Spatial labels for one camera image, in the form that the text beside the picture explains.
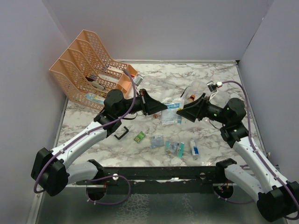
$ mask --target black object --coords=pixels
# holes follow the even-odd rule
[[[248,130],[242,123],[242,119],[246,115],[245,104],[238,98],[230,99],[224,108],[221,108],[211,104],[209,97],[206,97],[206,94],[203,93],[199,99],[177,111],[177,114],[192,122],[207,117],[210,120],[222,123],[223,127],[220,128],[221,136],[231,148],[236,141],[248,136]]]
[[[221,189],[219,189],[218,186],[214,186],[213,189],[219,196],[223,198],[230,198],[234,193],[233,186],[223,186]]]
[[[87,79],[88,82],[92,82],[92,81],[94,81],[93,78],[90,78],[90,77],[87,77],[87,76],[85,76],[85,78]]]
[[[136,97],[130,113],[142,111],[144,115],[151,115],[167,109],[166,105],[151,98],[145,89],[139,90],[139,93],[140,95]],[[114,121],[128,111],[132,102],[133,99],[125,99],[120,90],[111,90],[104,100],[104,109],[93,119],[93,121],[99,122],[102,125]],[[104,130],[107,130],[107,137],[115,132],[120,125],[121,121],[119,120],[114,124],[104,127]]]
[[[133,118],[123,118],[123,120],[134,120],[135,118],[137,118],[138,114],[136,113],[136,116]]]
[[[183,91],[183,93],[182,93],[182,95],[181,95],[180,97],[183,96],[183,94],[186,92],[186,89],[187,89],[188,87],[189,87],[189,86],[187,86],[187,87],[184,89],[184,91]]]
[[[178,115],[195,122],[207,117],[218,121],[224,125],[234,125],[242,121],[246,115],[245,104],[238,98],[232,98],[224,108],[213,105],[209,102],[209,97],[203,93],[200,98],[184,106],[182,110],[177,111]]]
[[[166,105],[150,97],[145,89],[139,90],[139,93],[130,113],[142,111],[144,115],[151,115],[167,109]],[[128,111],[132,101],[133,98],[125,99],[120,90],[111,90],[104,100],[105,111],[119,117]]]
[[[297,182],[289,182],[287,183],[287,187],[294,194],[298,202],[299,184]],[[275,188],[267,194],[259,193],[256,205],[262,216],[269,222],[285,217],[297,210],[291,196],[284,186]]]
[[[94,179],[113,174],[126,177],[131,185],[132,194],[174,194],[174,193],[203,193],[212,194],[213,184],[222,183],[222,177],[216,175],[216,167],[102,167],[98,163],[99,172]],[[170,180],[177,177],[179,182],[159,182],[159,180]],[[112,178],[91,182],[80,181],[78,185],[87,185],[88,196],[100,198],[103,193],[111,195],[127,194],[128,183],[119,178],[117,181]],[[104,185],[104,188],[88,187],[89,185]]]
[[[122,139],[122,137],[125,136],[129,132],[129,129],[127,129],[126,126],[124,126],[124,129],[126,131],[120,137],[118,137],[116,134],[114,135],[114,137],[116,137],[118,140]]]
[[[53,157],[51,151],[42,148],[36,154],[36,159],[31,171],[31,177],[36,180],[44,165]],[[43,173],[39,185],[45,189],[50,196],[57,195],[68,183],[68,174],[66,173],[63,162],[54,159]]]
[[[221,183],[224,183],[228,180],[225,176],[224,169],[232,164],[237,164],[237,162],[231,158],[216,163],[215,174],[217,176],[217,180],[219,180]]]

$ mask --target black cable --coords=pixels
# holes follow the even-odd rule
[[[123,118],[123,120],[134,120],[135,118],[137,118],[137,112],[136,112],[136,116],[135,117],[133,117],[133,118]]]
[[[211,120],[210,120],[210,119],[209,119],[209,123],[210,123],[214,128],[220,130],[220,128],[217,128],[215,125],[213,125],[213,124],[211,123]]]

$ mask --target green package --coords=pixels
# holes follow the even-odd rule
[[[134,138],[134,141],[139,143],[145,137],[145,133],[139,132],[139,134]]]

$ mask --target toothpaste tube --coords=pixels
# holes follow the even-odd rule
[[[198,153],[198,148],[196,146],[195,140],[191,139],[190,141],[190,148],[191,148],[191,153],[194,159],[198,159],[199,153]]]

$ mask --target blue label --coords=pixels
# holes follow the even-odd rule
[[[167,105],[168,109],[179,108],[179,104],[169,104]]]
[[[193,147],[193,149],[194,149],[195,154],[199,154],[197,147]]]

